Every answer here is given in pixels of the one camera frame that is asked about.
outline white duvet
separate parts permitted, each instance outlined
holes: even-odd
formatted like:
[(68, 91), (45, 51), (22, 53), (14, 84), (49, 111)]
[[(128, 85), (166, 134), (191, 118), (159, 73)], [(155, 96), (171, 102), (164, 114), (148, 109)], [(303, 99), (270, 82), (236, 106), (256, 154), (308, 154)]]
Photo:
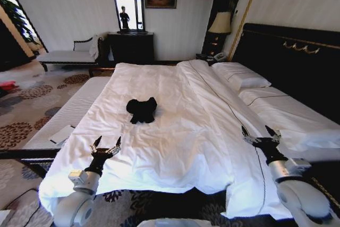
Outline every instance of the white duvet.
[[(131, 124), (128, 101), (150, 97), (158, 104), (155, 121)], [(242, 140), (240, 122), (254, 136), (268, 135), (256, 114), (203, 61), (118, 64), (57, 154), (40, 185), (40, 200), (53, 212), (57, 198), (73, 192), (69, 172), (89, 166), (89, 145), (103, 136), (100, 146), (110, 148), (122, 136), (122, 150), (106, 161), (97, 194), (120, 189), (182, 193), (193, 187), (212, 194), (227, 189), (227, 217), (291, 217), (279, 202), (264, 155)]]

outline white wall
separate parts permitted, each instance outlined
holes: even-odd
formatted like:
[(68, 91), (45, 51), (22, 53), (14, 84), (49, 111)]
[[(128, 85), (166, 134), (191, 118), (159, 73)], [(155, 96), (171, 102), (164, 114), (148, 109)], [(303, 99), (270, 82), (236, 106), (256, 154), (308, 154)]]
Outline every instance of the white wall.
[[(237, 9), (247, 3), (248, 0), (240, 0)], [(253, 0), (246, 22), (340, 31), (340, 0)], [(226, 53), (230, 51), (234, 36), (227, 37)]]
[[(117, 31), (114, 0), (19, 0), (49, 51), (71, 50), (74, 40)], [(177, 9), (145, 9), (158, 60), (200, 53), (213, 0), (177, 0)]]

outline headboard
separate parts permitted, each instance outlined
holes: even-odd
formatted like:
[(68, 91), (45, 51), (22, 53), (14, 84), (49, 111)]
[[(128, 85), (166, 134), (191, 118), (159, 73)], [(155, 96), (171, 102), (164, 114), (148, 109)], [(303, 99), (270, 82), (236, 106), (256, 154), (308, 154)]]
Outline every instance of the headboard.
[(340, 32), (246, 23), (232, 61), (340, 124)]

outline cable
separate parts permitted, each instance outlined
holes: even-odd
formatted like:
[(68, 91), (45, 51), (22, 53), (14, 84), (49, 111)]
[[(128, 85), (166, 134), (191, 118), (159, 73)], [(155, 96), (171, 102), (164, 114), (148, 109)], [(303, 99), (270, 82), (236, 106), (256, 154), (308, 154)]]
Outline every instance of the cable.
[[(234, 114), (235, 118), (240, 122), (240, 124), (245, 128), (245, 130), (247, 131), (248, 134), (249, 131), (247, 130), (246, 126), (241, 122), (241, 120), (239, 118), (237, 118), (236, 114), (234, 113), (233, 109), (230, 107), (229, 103), (227, 101), (225, 101), (224, 99), (222, 99), (219, 94), (217, 94), (213, 89), (212, 87), (206, 82), (206, 80), (203, 78), (203, 76), (192, 66), (192, 64), (190, 63), (189, 61), (189, 64), (191, 65), (191, 67), (196, 71), (196, 73), (202, 78), (202, 80), (204, 81), (204, 83), (215, 93), (215, 95), (220, 98), (224, 103), (226, 103), (229, 107), (229, 109), (232, 111), (232, 113)], [(261, 169), (261, 174), (262, 174), (262, 178), (263, 178), (263, 201), (262, 201), (262, 205), (257, 213), (260, 214), (260, 212), (262, 211), (263, 207), (265, 206), (265, 201), (266, 201), (266, 179), (265, 179), (265, 175), (264, 175), (264, 172), (263, 172), (263, 169), (262, 169), (262, 164), (261, 164), (261, 160), (260, 160), (260, 156), (259, 156), (259, 153), (257, 151), (257, 148), (254, 147), (255, 149), (255, 152), (257, 154), (257, 158), (259, 160), (259, 164), (260, 164), (260, 169)]]
[(37, 190), (36, 188), (31, 188), (31, 189), (29, 189), (29, 190), (23, 192), (21, 195), (17, 196), (14, 200), (12, 200), (12, 201), (5, 207), (5, 209), (7, 209), (13, 202), (15, 202), (17, 199), (19, 199), (21, 196), (25, 195), (25, 194), (26, 194), (27, 192), (29, 192), (29, 191), (36, 191), (36, 192), (38, 192), (38, 190)]
[[(5, 207), (5, 209), (8, 209), (8, 207), (9, 207), (10, 205), (12, 205), (13, 202), (15, 202), (17, 199), (19, 199), (21, 196), (25, 195), (25, 194), (26, 194), (27, 192), (29, 192), (29, 191), (36, 191), (36, 192), (38, 192), (38, 190), (35, 189), (35, 188), (31, 188), (31, 189), (29, 189), (29, 190), (23, 192), (21, 195), (17, 196), (14, 200), (12, 200), (12, 201)], [(33, 217), (34, 214), (39, 210), (40, 207), (41, 207), (41, 203), (39, 202), (39, 205), (38, 205), (37, 209), (33, 212), (33, 214), (31, 214), (31, 216), (30, 216), (30, 218), (28, 219), (27, 223), (26, 223), (23, 227), (26, 227), (26, 226), (27, 226), (27, 224), (31, 221), (32, 217)]]
[(32, 217), (34, 216), (34, 214), (39, 210), (39, 208), (41, 207), (41, 203), (39, 202), (39, 206), (37, 207), (37, 209), (33, 212), (33, 214), (31, 214), (30, 218), (28, 219), (27, 223), (23, 226), (26, 227), (27, 224), (31, 221)]

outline patterned carpet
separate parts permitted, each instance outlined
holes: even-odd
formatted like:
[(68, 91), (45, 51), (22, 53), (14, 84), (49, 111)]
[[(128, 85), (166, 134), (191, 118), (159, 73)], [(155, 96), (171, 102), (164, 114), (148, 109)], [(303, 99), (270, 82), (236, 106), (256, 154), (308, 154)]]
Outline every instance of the patterned carpet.
[[(89, 79), (84, 68), (55, 66), (49, 69), (45, 73), (37, 61), (32, 61), (0, 73), (0, 81), (15, 80), (19, 86), (0, 98), (0, 149), (21, 148)], [(25, 191), (38, 188), (40, 182), (41, 178), (22, 164), (0, 161), (0, 208)], [(34, 190), (15, 200), (9, 208), (16, 210), (8, 226), (43, 227), (53, 222), (51, 215), (40, 206)], [(296, 226), (292, 220), (276, 222), (270, 216), (229, 220), (220, 215), (223, 211), (224, 191), (209, 196), (195, 189), (179, 195), (113, 191), (96, 197), (94, 214), (86, 226), (133, 227), (144, 220), (161, 217), (197, 218), (223, 227)]]

